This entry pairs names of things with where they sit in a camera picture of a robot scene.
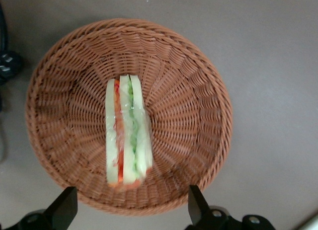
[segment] gray table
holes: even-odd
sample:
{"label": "gray table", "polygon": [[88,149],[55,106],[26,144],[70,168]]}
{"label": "gray table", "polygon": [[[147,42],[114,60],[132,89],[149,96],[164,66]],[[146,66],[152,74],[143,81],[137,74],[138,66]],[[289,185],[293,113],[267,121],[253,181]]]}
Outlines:
{"label": "gray table", "polygon": [[[11,49],[27,60],[0,91],[7,159],[0,164],[0,222],[7,227],[61,192],[39,165],[24,123],[32,71],[61,37],[93,21],[156,22],[196,44],[218,68],[234,108],[232,148],[204,192],[241,219],[253,213],[292,229],[318,209],[318,0],[1,0]],[[186,206],[152,217],[86,205],[71,230],[181,230]]]}

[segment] wicker basket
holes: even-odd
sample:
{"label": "wicker basket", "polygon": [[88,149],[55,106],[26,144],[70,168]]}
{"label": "wicker basket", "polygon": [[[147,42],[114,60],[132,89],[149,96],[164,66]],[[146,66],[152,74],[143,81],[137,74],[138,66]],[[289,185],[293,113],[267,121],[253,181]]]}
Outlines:
{"label": "wicker basket", "polygon": [[[141,79],[154,135],[144,184],[117,193],[106,184],[105,91],[110,78]],[[205,189],[230,148],[232,108],[216,68],[187,39],[143,20],[81,27],[54,45],[33,73],[26,122],[45,170],[63,188],[106,212],[152,215]]]}

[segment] plastic wrap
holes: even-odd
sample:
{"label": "plastic wrap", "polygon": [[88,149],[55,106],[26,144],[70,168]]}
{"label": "plastic wrap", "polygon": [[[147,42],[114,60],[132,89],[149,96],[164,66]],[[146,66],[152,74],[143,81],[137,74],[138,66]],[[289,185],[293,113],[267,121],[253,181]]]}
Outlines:
{"label": "plastic wrap", "polygon": [[107,183],[137,188],[153,165],[150,119],[137,76],[108,81],[105,111]]}

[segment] white bread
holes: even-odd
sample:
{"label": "white bread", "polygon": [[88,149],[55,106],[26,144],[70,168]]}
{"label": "white bread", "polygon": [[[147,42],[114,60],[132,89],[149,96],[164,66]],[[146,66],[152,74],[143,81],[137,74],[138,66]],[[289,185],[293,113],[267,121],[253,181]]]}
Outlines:
{"label": "white bread", "polygon": [[114,79],[107,83],[105,97],[106,117],[106,173],[107,182],[117,184],[118,182],[118,149],[116,146],[115,107],[114,107]]}
{"label": "white bread", "polygon": [[145,178],[147,169],[153,165],[151,139],[140,81],[134,75],[130,75],[130,79],[134,93],[134,116],[139,125],[136,147],[137,170]]}

